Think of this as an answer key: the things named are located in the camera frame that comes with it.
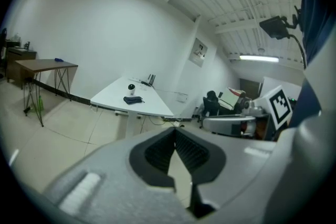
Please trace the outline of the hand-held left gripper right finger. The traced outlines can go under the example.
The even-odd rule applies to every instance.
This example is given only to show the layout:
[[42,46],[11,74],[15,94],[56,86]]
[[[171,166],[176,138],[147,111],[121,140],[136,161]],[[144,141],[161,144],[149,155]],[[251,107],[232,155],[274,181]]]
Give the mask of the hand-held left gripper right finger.
[[174,146],[191,175],[190,212],[175,218],[267,218],[291,152],[291,130],[278,142],[174,130]]

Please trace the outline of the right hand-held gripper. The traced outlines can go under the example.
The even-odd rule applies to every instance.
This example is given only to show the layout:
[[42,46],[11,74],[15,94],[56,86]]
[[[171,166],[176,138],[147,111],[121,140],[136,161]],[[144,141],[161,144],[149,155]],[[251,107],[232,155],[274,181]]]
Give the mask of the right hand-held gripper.
[[276,141],[291,116],[289,99],[278,86],[262,97],[245,101],[239,114],[206,118],[203,127],[220,135]]

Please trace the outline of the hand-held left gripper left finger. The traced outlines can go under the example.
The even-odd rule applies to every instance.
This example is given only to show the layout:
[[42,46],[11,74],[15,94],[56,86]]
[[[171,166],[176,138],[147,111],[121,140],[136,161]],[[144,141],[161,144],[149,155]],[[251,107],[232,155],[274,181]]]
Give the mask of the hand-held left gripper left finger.
[[75,223],[194,223],[168,175],[174,128],[97,148],[61,173],[45,197]]

